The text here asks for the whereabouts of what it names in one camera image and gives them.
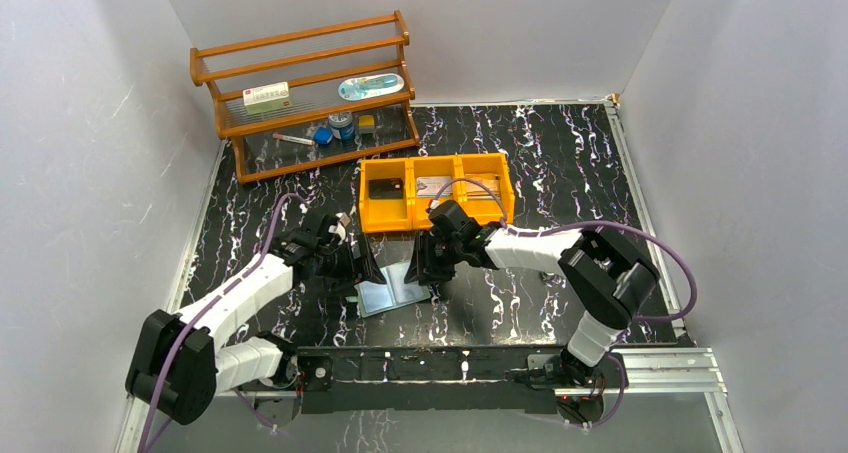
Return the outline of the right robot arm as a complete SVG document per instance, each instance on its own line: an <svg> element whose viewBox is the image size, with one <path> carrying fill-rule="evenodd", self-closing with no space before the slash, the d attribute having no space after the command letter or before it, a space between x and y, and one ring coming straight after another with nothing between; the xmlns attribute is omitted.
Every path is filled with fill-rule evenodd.
<svg viewBox="0 0 848 453"><path fill-rule="evenodd" d="M430 228L416 235L407 284L448 282L460 263L565 278L584 307L561 354L564 376L577 387L601 376L603 357L660 283L653 263L626 238L625 225L518 231L501 222L482 225L453 200L432 209L429 220Z"/></svg>

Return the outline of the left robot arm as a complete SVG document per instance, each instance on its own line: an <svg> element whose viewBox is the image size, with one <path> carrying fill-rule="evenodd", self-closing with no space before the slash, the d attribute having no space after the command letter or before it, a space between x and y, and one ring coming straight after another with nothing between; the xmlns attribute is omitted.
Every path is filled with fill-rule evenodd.
<svg viewBox="0 0 848 453"><path fill-rule="evenodd" d="M143 322L125 379L126 392L180 425L197 420L222 392L254 381L275 389L302 383L298 348L271 332L231 344L265 306L313 280L330 294L363 282L386 284L364 235L350 239L343 213L310 212L301 225L265 241L231 278L174 313Z"/></svg>

